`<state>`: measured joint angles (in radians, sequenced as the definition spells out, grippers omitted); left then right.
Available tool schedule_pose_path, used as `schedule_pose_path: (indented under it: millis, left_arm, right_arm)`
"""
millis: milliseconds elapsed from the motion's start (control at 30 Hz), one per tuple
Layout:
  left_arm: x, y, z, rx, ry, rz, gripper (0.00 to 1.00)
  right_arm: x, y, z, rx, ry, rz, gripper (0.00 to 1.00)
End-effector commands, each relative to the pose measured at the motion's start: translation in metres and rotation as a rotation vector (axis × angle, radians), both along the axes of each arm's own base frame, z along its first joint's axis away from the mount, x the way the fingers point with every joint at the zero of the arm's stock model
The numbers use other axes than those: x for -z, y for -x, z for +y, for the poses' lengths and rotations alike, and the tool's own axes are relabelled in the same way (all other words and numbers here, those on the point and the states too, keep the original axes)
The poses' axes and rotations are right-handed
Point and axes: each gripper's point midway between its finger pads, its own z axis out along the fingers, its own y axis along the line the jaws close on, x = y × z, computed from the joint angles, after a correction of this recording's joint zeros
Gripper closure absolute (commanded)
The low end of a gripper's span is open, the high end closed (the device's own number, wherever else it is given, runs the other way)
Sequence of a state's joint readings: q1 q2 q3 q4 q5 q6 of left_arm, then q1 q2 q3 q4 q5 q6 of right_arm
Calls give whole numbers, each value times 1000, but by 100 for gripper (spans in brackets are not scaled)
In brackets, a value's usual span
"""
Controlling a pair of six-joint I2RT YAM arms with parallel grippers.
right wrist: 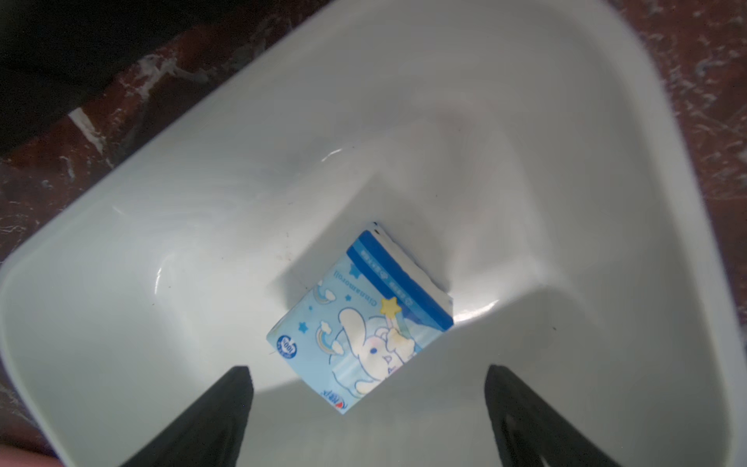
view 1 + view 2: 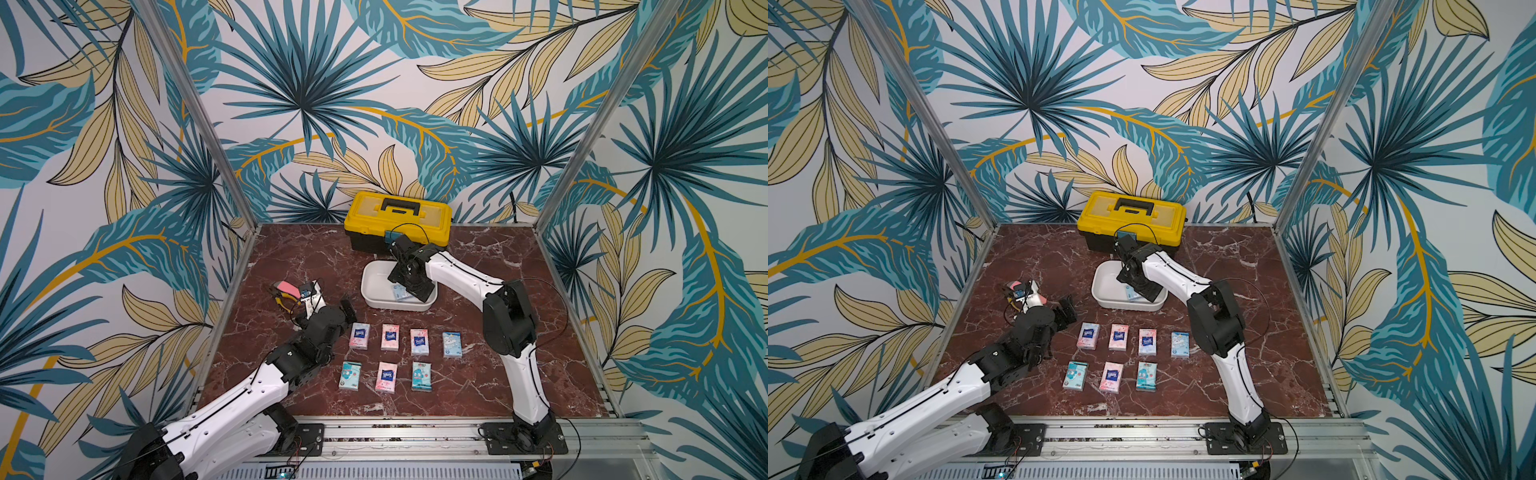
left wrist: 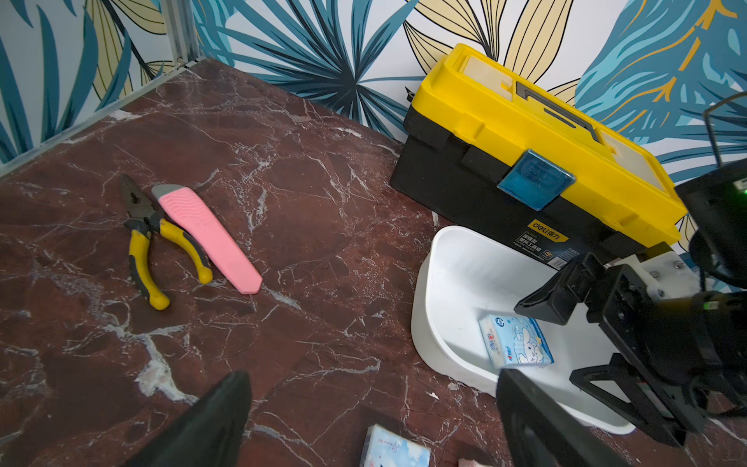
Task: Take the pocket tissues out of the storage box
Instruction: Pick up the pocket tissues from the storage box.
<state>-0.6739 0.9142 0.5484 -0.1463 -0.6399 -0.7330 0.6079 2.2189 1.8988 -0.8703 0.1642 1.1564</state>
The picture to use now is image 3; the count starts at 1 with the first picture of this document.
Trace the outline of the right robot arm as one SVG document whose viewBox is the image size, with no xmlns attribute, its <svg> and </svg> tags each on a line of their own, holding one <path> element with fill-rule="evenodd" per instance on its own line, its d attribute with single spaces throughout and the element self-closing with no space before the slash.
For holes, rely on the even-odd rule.
<svg viewBox="0 0 747 467">
<path fill-rule="evenodd" d="M 718 163 L 676 192 L 696 231 L 673 292 L 655 286 L 651 261 L 608 268 L 587 255 L 516 307 L 564 325 L 586 305 L 615 350 L 571 383 L 671 447 L 708 420 L 746 414 L 746 163 Z"/>
</svg>

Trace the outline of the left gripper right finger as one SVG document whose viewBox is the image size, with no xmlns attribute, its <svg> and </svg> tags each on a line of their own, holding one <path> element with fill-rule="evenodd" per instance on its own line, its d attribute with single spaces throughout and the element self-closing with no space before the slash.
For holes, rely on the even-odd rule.
<svg viewBox="0 0 747 467">
<path fill-rule="evenodd" d="M 515 466 L 626 465 L 519 370 L 500 373 L 496 405 Z"/>
</svg>

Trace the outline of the white plastic storage box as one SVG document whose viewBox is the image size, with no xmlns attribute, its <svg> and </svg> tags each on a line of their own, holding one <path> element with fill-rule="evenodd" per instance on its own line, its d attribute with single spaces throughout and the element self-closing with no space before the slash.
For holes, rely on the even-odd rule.
<svg viewBox="0 0 747 467">
<path fill-rule="evenodd" d="M 412 340 L 434 371 L 490 396 L 499 372 L 490 362 L 479 322 L 489 314 L 511 316 L 517 302 L 554 275 L 554 270 L 463 227 L 436 233 L 416 282 Z M 585 426 L 616 435 L 634 426 L 575 387 L 577 369 L 607 364 L 616 348 L 578 305 L 564 326 L 543 322 L 554 363 L 523 373 Z"/>
</svg>

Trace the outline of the small blue tissue pack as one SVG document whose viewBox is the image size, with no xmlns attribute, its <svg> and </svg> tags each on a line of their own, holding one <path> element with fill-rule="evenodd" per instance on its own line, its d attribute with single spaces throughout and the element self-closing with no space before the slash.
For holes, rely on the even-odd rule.
<svg viewBox="0 0 747 467">
<path fill-rule="evenodd" d="M 488 315 L 479 321 L 479 326 L 488 358 L 496 370 L 554 364 L 554 356 L 534 318 Z"/>
</svg>

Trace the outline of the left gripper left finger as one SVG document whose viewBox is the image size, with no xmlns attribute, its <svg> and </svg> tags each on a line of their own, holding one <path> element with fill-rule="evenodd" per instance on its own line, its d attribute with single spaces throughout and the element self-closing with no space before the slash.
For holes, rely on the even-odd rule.
<svg viewBox="0 0 747 467">
<path fill-rule="evenodd" d="M 230 373 L 124 464 L 235 466 L 251 404 L 249 373 Z"/>
</svg>

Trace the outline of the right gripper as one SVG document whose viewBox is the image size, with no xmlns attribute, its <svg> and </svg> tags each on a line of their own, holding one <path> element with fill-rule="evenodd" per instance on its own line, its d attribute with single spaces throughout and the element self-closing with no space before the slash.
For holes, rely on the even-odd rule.
<svg viewBox="0 0 747 467">
<path fill-rule="evenodd" d="M 587 321 L 614 344 L 608 364 L 570 383 L 654 441 L 674 448 L 708 420 L 746 416 L 746 294 L 698 291 L 656 302 L 628 265 L 574 258 L 521 299 L 518 315 L 564 326 L 586 301 Z"/>
</svg>

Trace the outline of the pink Tempo tissue pack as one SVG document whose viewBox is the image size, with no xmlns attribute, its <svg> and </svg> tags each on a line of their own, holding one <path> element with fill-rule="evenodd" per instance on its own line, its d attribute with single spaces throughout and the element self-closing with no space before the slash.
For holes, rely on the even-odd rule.
<svg viewBox="0 0 747 467">
<path fill-rule="evenodd" d="M 428 467 L 431 449 L 378 424 L 369 427 L 360 467 Z"/>
<path fill-rule="evenodd" d="M 489 465 L 479 463 L 478 461 L 474 459 L 465 459 L 465 458 L 459 459 L 457 466 L 458 467 L 490 467 Z"/>
</svg>

